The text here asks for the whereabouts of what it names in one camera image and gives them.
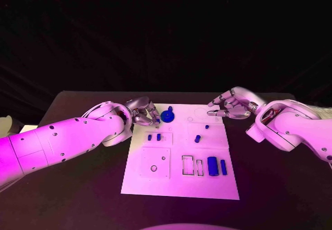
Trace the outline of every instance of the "black background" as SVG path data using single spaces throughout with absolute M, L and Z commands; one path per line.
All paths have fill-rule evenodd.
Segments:
M 327 10 L 271 1 L 1 1 L 0 115 L 39 123 L 62 90 L 236 85 L 332 106 Z

